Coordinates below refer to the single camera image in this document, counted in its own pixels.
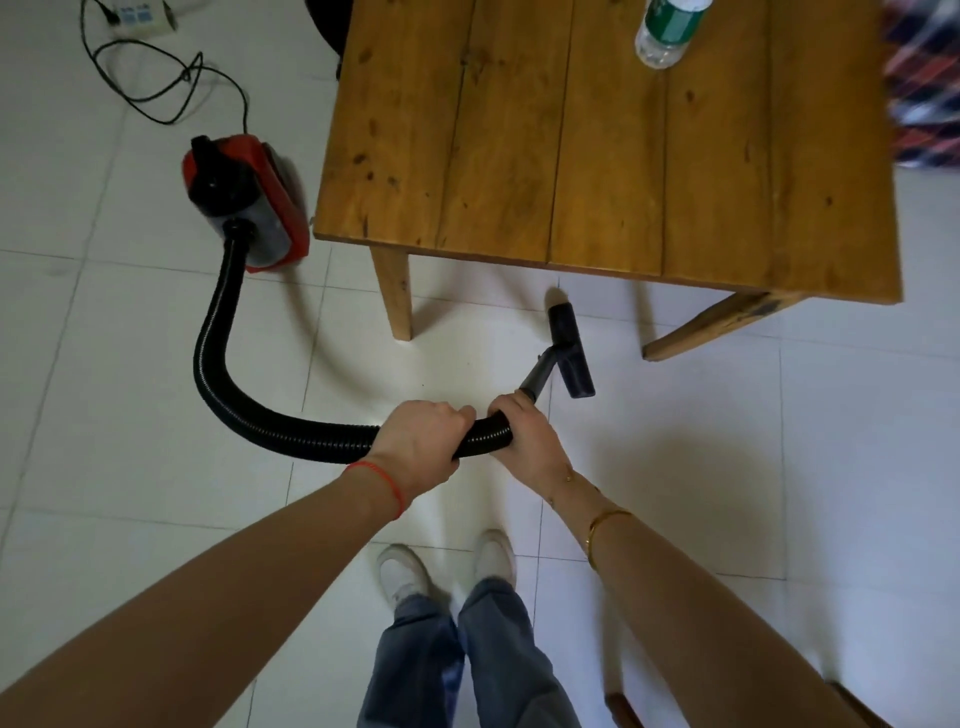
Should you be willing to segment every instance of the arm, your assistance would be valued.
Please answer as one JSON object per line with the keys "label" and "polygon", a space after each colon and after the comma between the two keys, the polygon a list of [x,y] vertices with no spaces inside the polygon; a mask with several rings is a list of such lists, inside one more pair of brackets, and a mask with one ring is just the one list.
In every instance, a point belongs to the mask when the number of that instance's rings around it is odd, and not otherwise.
{"label": "arm", "polygon": [[[498,398],[514,442],[496,453],[584,546],[615,509],[570,467],[546,417],[517,392]],[[804,658],[707,570],[631,516],[593,534],[604,587],[657,666],[691,726],[863,728]]]}
{"label": "arm", "polygon": [[[475,413],[406,402],[365,458],[405,506],[457,469]],[[107,615],[0,694],[0,725],[211,726],[363,545],[397,514],[368,468],[230,536]]]}

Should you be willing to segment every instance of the jeans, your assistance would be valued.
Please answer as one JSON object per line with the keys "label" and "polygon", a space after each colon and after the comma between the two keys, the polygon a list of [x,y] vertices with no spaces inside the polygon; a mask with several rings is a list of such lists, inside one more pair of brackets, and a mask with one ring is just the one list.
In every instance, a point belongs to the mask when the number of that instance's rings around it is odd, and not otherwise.
{"label": "jeans", "polygon": [[484,579],[460,628],[428,596],[404,599],[380,638],[358,728],[449,728],[470,658],[481,728],[580,728],[553,666],[534,646],[514,589]]}

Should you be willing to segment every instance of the hand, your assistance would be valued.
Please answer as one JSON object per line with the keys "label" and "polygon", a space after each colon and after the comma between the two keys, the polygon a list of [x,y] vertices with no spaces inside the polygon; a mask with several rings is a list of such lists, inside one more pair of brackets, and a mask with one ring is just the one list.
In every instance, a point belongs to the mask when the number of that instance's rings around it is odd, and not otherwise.
{"label": "hand", "polygon": [[493,457],[525,486],[552,501],[554,487],[570,475],[570,459],[556,430],[520,390],[493,400],[489,414],[497,410],[507,416],[514,441]]}
{"label": "hand", "polygon": [[476,417],[470,406],[458,412],[445,401],[406,401],[380,427],[364,460],[390,474],[409,506],[456,473],[453,453]]}

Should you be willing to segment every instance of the foot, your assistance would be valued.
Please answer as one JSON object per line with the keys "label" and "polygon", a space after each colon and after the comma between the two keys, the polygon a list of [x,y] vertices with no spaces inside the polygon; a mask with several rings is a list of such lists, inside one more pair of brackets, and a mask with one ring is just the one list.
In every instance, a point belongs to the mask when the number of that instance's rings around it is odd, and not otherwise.
{"label": "foot", "polygon": [[413,595],[430,596],[430,576],[417,554],[400,544],[387,546],[376,560],[380,588],[392,609]]}
{"label": "foot", "polygon": [[507,534],[491,529],[480,535],[473,551],[473,575],[477,583],[496,576],[516,588],[516,560]]}

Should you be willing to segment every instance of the plaid fabric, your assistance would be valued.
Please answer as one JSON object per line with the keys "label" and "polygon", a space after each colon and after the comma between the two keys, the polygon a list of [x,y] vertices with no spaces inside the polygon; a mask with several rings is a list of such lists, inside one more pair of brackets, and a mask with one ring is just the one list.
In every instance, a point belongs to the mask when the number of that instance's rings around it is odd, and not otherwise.
{"label": "plaid fabric", "polygon": [[886,0],[897,163],[960,167],[960,0]]}

